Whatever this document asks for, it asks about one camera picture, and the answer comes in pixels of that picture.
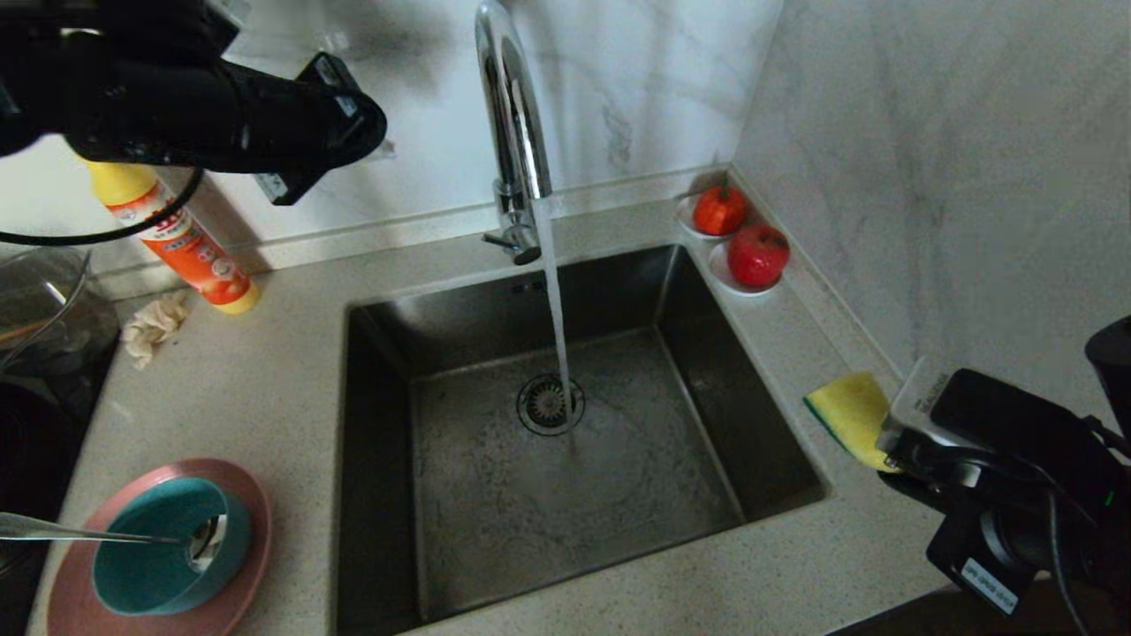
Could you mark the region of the yellow green sponge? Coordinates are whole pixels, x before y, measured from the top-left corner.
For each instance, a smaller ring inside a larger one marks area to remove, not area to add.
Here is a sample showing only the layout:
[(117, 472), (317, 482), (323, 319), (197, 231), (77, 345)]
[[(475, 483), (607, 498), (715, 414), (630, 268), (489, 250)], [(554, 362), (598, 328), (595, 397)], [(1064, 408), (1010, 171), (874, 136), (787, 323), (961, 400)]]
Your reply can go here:
[(898, 473), (888, 455), (877, 449), (889, 402), (880, 383), (867, 371), (852, 372), (804, 396), (803, 404), (817, 422), (862, 466), (881, 473)]

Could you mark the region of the orange dish soap bottle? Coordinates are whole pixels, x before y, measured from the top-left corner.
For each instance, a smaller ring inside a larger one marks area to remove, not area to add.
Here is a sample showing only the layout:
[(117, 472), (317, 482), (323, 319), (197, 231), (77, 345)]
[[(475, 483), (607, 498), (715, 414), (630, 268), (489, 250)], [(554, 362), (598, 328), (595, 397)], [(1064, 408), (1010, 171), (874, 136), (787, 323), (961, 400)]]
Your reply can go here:
[[(149, 220), (174, 201), (175, 194), (153, 167), (86, 160), (98, 201), (124, 226)], [(187, 285), (223, 313), (247, 313), (260, 291), (183, 205), (173, 217), (143, 230), (139, 241), (175, 270)]]

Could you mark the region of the stainless steel sink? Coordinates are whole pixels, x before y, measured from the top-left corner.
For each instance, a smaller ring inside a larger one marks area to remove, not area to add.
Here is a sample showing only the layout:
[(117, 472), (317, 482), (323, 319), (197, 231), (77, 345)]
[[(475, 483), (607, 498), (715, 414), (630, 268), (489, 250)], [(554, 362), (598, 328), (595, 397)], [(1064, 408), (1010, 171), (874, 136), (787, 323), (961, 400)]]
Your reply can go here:
[(395, 636), (819, 502), (824, 489), (682, 246), (558, 272), (568, 435), (520, 423), (558, 373), (542, 270), (348, 315), (336, 636)]

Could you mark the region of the round sink drain strainer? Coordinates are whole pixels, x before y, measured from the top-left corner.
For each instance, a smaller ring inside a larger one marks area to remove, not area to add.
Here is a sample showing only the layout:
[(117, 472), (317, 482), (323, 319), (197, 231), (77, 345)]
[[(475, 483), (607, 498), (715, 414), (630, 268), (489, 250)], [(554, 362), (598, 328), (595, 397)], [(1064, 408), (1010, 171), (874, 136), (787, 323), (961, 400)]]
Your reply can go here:
[(515, 407), (526, 430), (542, 437), (558, 437), (581, 423), (586, 395), (573, 380), (566, 390), (560, 375), (542, 373), (525, 383)]

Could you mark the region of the chrome gooseneck faucet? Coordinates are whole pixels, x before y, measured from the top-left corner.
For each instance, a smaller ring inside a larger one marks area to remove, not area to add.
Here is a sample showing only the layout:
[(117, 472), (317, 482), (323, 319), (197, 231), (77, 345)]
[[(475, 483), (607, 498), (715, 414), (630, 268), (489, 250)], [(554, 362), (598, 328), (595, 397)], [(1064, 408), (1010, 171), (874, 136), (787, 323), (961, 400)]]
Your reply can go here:
[(497, 180), (494, 201), (501, 232), (484, 241), (500, 246), (513, 265), (537, 261), (542, 248), (534, 201), (553, 194), (539, 105), (520, 32), (500, 0), (481, 0), (475, 44), (491, 124)]

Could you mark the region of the crumpled white cloth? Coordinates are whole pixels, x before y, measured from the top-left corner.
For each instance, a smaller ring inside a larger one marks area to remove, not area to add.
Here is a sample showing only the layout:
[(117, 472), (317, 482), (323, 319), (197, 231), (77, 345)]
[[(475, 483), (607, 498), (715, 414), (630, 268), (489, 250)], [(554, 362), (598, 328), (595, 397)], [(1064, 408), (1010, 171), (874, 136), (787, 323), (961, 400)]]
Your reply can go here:
[(148, 367), (157, 349), (181, 329), (189, 315), (185, 290), (169, 292), (141, 307), (126, 323), (120, 343), (133, 359), (133, 369)]

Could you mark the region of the red apple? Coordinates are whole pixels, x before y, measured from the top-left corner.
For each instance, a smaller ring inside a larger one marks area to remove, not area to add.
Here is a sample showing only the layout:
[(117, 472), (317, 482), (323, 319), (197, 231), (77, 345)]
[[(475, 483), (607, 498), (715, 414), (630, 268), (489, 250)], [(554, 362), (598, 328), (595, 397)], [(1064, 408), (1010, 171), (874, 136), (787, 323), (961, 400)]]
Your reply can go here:
[(727, 248), (726, 264), (746, 287), (771, 287), (789, 263), (791, 247), (780, 230), (767, 224), (739, 229)]

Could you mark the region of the small white dish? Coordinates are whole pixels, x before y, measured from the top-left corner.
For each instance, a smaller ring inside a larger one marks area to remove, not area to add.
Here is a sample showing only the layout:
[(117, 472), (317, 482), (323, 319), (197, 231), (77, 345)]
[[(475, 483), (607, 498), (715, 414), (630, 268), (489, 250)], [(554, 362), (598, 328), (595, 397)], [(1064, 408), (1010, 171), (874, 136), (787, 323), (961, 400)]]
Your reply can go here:
[(732, 232), (724, 233), (720, 235), (703, 233), (698, 229), (698, 226), (696, 226), (696, 220), (694, 220), (696, 205), (698, 205), (698, 201), (701, 197), (702, 196), (699, 196), (699, 194), (696, 194), (696, 196), (687, 196), (687, 198), (683, 198), (681, 199), (681, 201), (677, 201), (675, 209), (675, 217), (679, 225), (681, 225), (681, 227), (684, 231), (687, 231), (687, 234), (691, 235), (692, 238), (703, 240), (707, 242), (725, 241), (728, 240), (736, 232), (739, 232), (739, 227), (746, 226), (756, 220), (756, 214), (753, 214), (753, 209), (751, 207), (748, 207), (746, 214), (744, 215), (742, 222), (740, 222), (739, 227), (735, 227), (734, 230), (732, 230)]
[(739, 280), (732, 276), (732, 270), (729, 270), (728, 251), (729, 241), (719, 243), (714, 246), (708, 258), (708, 267), (710, 267), (713, 277), (719, 282), (719, 285), (725, 291), (741, 298), (756, 298), (771, 293), (776, 286), (779, 286), (784, 275), (778, 275), (770, 284), (765, 286), (748, 286), (739, 282)]

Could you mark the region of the red tomato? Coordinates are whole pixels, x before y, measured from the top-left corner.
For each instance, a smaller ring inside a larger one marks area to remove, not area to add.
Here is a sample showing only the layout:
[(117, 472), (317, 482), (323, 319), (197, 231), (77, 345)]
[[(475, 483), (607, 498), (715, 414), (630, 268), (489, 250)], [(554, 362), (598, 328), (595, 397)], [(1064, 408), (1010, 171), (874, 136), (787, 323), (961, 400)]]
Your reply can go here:
[(728, 235), (746, 222), (752, 205), (737, 186), (724, 181), (699, 194), (692, 210), (692, 225), (707, 235)]

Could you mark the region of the pink plate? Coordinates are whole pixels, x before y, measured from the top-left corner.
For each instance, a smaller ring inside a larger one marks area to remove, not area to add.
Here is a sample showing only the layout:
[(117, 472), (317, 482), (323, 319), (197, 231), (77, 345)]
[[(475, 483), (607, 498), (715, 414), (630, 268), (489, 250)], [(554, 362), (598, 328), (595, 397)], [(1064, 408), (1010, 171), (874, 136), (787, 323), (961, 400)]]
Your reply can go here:
[(74, 541), (46, 607), (48, 636), (227, 636), (262, 579), (269, 502), (227, 459), (178, 459), (121, 488), (86, 522), (158, 543)]

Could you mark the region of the black stovetop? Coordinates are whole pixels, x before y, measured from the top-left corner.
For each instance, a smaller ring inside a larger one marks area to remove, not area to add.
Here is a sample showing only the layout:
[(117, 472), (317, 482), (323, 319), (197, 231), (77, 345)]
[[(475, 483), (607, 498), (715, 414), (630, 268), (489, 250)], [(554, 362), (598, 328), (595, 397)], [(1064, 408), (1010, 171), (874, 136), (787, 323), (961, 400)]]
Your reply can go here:
[[(57, 522), (114, 351), (52, 377), (0, 377), (0, 512)], [(45, 542), (0, 540), (0, 636), (24, 636)]]

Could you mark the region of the metal spoon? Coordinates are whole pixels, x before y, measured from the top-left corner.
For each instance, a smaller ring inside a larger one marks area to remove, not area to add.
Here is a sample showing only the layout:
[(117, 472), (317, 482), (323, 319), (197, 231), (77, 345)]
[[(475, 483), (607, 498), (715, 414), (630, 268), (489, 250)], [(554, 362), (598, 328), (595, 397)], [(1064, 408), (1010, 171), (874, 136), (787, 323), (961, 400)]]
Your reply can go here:
[(48, 519), (37, 519), (11, 512), (0, 512), (0, 540), (3, 541), (96, 541), (146, 545), (171, 545), (185, 549), (185, 560), (195, 571), (206, 571), (224, 542), (228, 515), (205, 519), (187, 538), (164, 538), (133, 533), (96, 532), (74, 528)]

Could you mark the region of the teal bowl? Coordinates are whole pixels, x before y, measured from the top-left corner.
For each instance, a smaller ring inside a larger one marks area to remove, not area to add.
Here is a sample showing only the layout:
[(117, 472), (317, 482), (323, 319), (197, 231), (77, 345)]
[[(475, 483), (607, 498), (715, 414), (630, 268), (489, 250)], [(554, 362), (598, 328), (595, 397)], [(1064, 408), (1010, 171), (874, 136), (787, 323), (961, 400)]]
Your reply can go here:
[(173, 614), (202, 605), (238, 576), (252, 542), (252, 516), (235, 495), (210, 480), (165, 481), (133, 498), (110, 523), (111, 533), (187, 538), (211, 516), (227, 514), (224, 542), (206, 571), (195, 571), (185, 549), (102, 543), (93, 582), (102, 605), (124, 616)]

